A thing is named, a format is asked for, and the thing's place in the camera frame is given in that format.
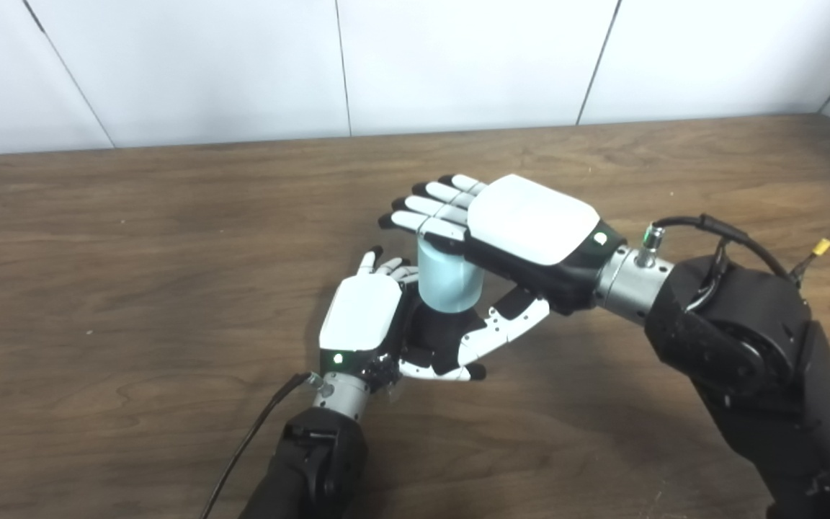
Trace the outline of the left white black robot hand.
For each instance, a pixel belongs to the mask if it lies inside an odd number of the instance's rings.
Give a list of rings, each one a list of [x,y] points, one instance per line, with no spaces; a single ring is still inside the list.
[[[367,250],[337,286],[318,336],[321,373],[358,378],[371,394],[405,377],[485,380],[484,365],[458,361],[473,311],[431,309],[419,295],[418,267],[405,257],[379,264],[382,253],[380,246]]]

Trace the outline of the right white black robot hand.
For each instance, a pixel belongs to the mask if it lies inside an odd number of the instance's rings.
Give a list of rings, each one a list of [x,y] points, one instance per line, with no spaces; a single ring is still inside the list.
[[[607,264],[626,243],[590,204],[516,174],[491,183],[463,174],[421,182],[378,224],[514,283],[486,319],[468,310],[474,315],[460,338],[463,364],[550,314],[592,309]]]

